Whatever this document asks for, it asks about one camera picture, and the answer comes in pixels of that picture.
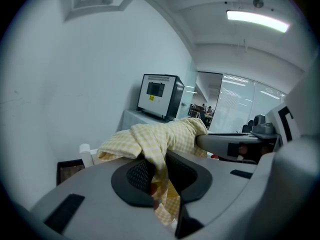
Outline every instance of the screen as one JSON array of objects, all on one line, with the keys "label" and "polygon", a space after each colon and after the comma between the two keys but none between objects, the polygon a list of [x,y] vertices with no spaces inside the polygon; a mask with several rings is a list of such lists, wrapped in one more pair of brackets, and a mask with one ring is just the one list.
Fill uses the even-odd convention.
[{"label": "screen", "polygon": [[165,89],[165,84],[150,82],[148,85],[148,89],[146,90],[146,94],[162,97],[162,94],[164,93],[164,89]]}]

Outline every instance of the ceiling light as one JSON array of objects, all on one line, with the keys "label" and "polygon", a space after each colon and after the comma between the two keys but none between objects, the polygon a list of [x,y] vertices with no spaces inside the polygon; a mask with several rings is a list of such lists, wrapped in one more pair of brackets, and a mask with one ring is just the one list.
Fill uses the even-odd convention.
[{"label": "ceiling light", "polygon": [[265,92],[265,91],[263,91],[263,90],[261,90],[261,91],[260,91],[260,93],[263,93],[263,94],[269,95],[270,97],[275,98],[275,99],[277,99],[277,100],[279,100],[279,99],[280,99],[279,97],[273,96],[272,94],[267,93],[267,92]]},{"label": "ceiling light", "polygon": [[224,78],[233,79],[233,80],[237,80],[237,81],[244,82],[244,83],[248,83],[249,82],[248,80],[244,80],[244,79],[233,77],[233,76],[226,76],[225,75]]},{"label": "ceiling light", "polygon": [[238,85],[238,86],[246,86],[246,85],[243,84],[243,83],[232,82],[232,81],[228,81],[228,80],[222,80],[222,82],[226,82],[226,83],[230,83],[230,84],[235,84],[235,85]]},{"label": "ceiling light", "polygon": [[289,28],[289,24],[287,23],[284,23],[275,18],[257,14],[257,13],[239,11],[239,10],[227,10],[226,14],[227,14],[228,20],[257,23],[260,25],[273,28],[282,33],[285,33]]}]

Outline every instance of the glass wall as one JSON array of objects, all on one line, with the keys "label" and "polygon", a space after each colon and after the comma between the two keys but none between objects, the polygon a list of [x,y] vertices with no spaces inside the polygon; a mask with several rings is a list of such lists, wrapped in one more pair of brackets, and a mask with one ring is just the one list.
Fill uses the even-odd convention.
[{"label": "glass wall", "polygon": [[224,74],[209,132],[241,133],[257,115],[265,115],[284,102],[285,93],[243,77]]},{"label": "glass wall", "polygon": [[255,82],[225,74],[220,95],[209,128],[211,133],[241,132],[249,120],[255,93]]}]

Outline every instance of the ceiling sensor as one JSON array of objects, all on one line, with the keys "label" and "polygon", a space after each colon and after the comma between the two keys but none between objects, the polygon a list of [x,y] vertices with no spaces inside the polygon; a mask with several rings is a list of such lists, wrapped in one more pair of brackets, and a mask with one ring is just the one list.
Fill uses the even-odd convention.
[{"label": "ceiling sensor", "polygon": [[253,0],[253,5],[256,8],[261,8],[264,6],[264,1],[263,0]]}]

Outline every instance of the yellow checkered cloth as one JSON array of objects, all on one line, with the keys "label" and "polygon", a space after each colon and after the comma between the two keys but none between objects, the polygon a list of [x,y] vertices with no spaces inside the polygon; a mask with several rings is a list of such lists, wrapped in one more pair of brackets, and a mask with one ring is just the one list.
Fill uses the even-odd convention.
[{"label": "yellow checkered cloth", "polygon": [[158,188],[153,198],[162,201],[155,214],[167,226],[178,218],[180,207],[180,196],[168,178],[167,149],[207,157],[207,152],[195,144],[196,136],[207,134],[207,128],[199,118],[183,118],[155,125],[136,124],[130,130],[117,132],[103,143],[97,150],[97,157],[103,161],[121,157],[136,159],[143,153],[144,158],[155,166],[152,182]]}]

